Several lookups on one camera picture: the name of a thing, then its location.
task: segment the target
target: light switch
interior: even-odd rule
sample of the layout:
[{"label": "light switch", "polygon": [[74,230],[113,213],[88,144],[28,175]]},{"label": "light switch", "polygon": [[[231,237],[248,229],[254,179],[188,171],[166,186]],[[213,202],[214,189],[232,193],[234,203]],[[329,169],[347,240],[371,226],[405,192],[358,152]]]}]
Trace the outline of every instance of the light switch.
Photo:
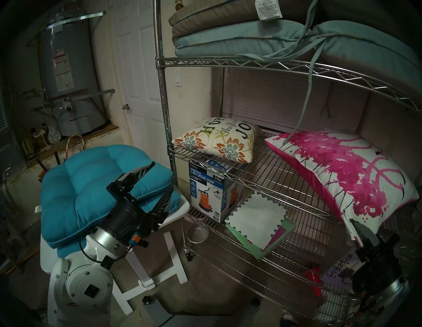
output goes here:
[{"label": "light switch", "polygon": [[182,72],[180,70],[175,71],[176,79],[175,79],[175,86],[182,86]]}]

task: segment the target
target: water heater label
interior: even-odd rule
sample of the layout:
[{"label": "water heater label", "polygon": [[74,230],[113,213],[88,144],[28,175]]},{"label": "water heater label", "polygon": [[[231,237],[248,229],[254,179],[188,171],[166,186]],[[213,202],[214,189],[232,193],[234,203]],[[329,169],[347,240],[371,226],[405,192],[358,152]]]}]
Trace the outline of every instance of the water heater label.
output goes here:
[{"label": "water heater label", "polygon": [[56,79],[58,91],[65,91],[75,87],[70,70],[69,57],[67,53],[63,53],[63,48],[58,49],[59,55],[52,58],[53,72]]}]

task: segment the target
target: floral pillow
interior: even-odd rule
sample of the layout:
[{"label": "floral pillow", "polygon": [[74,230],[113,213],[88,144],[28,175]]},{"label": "floral pillow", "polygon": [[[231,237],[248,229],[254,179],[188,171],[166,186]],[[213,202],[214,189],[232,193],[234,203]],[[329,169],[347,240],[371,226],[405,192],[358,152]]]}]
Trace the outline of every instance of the floral pillow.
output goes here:
[{"label": "floral pillow", "polygon": [[417,200],[418,192],[403,169],[380,149],[343,132],[289,133],[265,141],[291,165],[343,220],[360,246],[354,220],[373,233],[393,212]]},{"label": "floral pillow", "polygon": [[249,163],[255,138],[260,134],[258,126],[243,120],[213,117],[172,142],[179,148],[198,149],[231,161]]}]

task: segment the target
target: shelf caster wheel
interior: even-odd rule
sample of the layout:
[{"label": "shelf caster wheel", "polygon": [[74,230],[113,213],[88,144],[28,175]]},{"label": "shelf caster wheel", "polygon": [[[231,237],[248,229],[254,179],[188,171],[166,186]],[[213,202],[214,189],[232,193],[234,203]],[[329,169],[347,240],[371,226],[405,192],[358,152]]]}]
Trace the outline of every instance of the shelf caster wheel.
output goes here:
[{"label": "shelf caster wheel", "polygon": [[252,300],[251,300],[251,305],[253,306],[253,307],[259,307],[259,305],[261,304],[261,300],[260,299],[258,299],[257,297],[254,297]]},{"label": "shelf caster wheel", "polygon": [[191,262],[193,260],[193,253],[192,252],[187,252],[186,253],[186,259],[188,262]]},{"label": "shelf caster wheel", "polygon": [[149,295],[144,296],[142,299],[142,303],[143,305],[150,305],[152,303],[152,297],[150,297]]}]

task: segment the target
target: pink splatter pillow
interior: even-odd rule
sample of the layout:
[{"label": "pink splatter pillow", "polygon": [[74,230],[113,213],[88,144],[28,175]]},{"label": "pink splatter pillow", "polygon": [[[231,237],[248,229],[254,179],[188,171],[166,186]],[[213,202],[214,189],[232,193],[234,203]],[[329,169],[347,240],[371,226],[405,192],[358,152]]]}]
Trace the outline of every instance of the pink splatter pillow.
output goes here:
[{"label": "pink splatter pillow", "polygon": [[343,220],[361,246],[351,219],[377,233],[396,209],[419,198],[403,169],[358,135],[299,132],[283,144],[288,136],[284,133],[265,141]]}]

